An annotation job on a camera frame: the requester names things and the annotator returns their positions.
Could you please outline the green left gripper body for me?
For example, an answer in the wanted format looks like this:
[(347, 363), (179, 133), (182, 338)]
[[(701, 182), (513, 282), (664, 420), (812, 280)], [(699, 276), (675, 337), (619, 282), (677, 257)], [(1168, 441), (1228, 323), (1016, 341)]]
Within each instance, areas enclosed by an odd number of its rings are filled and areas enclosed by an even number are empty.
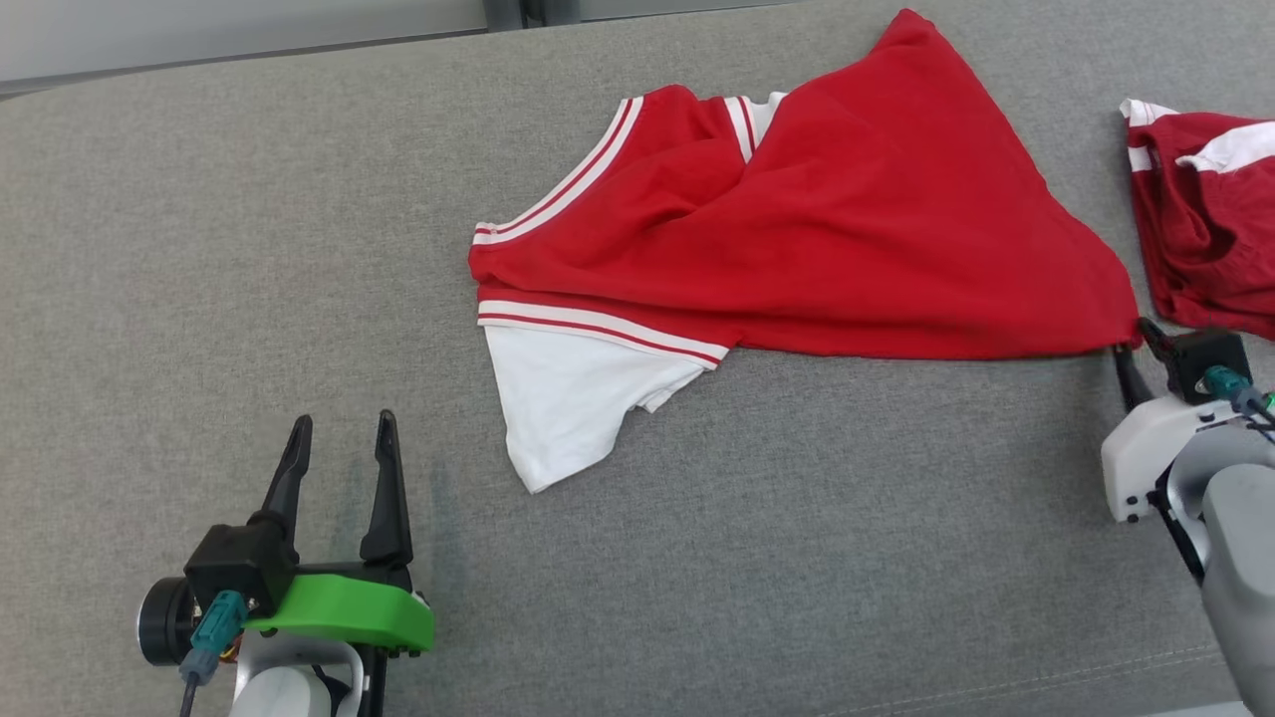
[[(205, 609), (186, 577), (150, 586), (136, 612), (142, 658), (156, 666), (181, 662)], [(244, 632), (287, 632), (382, 649), (388, 656), (414, 656), (433, 648), (433, 612), (411, 588), (405, 568), (326, 564), (303, 566), (278, 611), (269, 617), (249, 612)]]

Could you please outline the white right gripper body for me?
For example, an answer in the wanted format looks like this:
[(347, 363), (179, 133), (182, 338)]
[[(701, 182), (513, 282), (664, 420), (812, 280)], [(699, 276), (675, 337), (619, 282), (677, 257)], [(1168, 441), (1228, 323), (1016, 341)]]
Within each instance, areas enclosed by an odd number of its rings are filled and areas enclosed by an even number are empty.
[(1247, 438), (1241, 415), (1225, 401), (1188, 404), (1178, 395), (1158, 395), (1136, 404), (1102, 443), (1105, 500), (1116, 522), (1151, 515), (1148, 494), (1162, 475), (1178, 462), (1192, 469), (1219, 454), (1227, 427)]

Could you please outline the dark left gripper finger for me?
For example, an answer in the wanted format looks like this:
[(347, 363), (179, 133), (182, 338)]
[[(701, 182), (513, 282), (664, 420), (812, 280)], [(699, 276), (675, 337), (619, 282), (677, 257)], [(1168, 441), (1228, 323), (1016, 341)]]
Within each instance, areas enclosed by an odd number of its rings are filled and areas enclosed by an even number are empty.
[(368, 566), (409, 566), (414, 558), (411, 519), (405, 504), (405, 478), (397, 418), (382, 410), (377, 424), (377, 492), (368, 531), (360, 545), (360, 558)]
[(283, 545), (293, 545), (300, 489), (311, 457), (312, 427), (310, 415), (296, 418), (261, 508), (249, 518), (249, 526), (274, 528)]

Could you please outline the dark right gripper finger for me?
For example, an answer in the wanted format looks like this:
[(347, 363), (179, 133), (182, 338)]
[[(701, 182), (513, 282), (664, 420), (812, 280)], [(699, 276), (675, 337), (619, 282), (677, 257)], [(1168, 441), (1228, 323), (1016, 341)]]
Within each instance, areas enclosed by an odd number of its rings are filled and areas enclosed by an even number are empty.
[(1116, 365), (1116, 376), (1119, 380), (1119, 390), (1125, 412), (1133, 413), (1139, 404), (1145, 404), (1155, 399), (1155, 394), (1142, 376), (1142, 371), (1136, 364), (1136, 351), (1128, 344), (1119, 344), (1112, 348), (1112, 358)]
[(1148, 316), (1139, 316), (1139, 332), (1148, 350), (1151, 350), (1153, 358), (1165, 367), (1167, 381), (1179, 381), (1179, 358), (1174, 336), (1162, 330), (1162, 327)]

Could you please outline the red shorts with white stripe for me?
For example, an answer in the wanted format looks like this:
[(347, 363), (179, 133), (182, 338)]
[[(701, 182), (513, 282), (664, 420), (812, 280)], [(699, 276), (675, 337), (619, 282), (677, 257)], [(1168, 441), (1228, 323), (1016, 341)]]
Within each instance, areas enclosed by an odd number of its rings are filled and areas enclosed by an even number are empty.
[(1139, 100), (1119, 111), (1156, 313), (1275, 344), (1275, 119)]

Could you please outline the red jersey with white sleeves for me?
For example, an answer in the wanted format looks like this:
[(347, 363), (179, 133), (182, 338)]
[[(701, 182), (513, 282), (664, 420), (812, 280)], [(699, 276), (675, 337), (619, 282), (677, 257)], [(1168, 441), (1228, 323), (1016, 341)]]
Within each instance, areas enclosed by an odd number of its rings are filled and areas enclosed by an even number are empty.
[(1133, 344), (1125, 263), (1049, 191), (950, 41), (901, 9), (766, 100), (622, 100), (468, 254), (507, 455), (541, 492), (737, 347), (998, 361)]

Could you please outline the grey partition frame post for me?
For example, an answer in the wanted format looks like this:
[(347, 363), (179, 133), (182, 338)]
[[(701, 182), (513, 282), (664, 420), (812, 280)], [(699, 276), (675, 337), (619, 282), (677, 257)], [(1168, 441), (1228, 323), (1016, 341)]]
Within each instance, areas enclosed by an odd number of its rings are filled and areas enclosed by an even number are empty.
[(581, 23), (580, 0), (481, 0), (488, 32)]

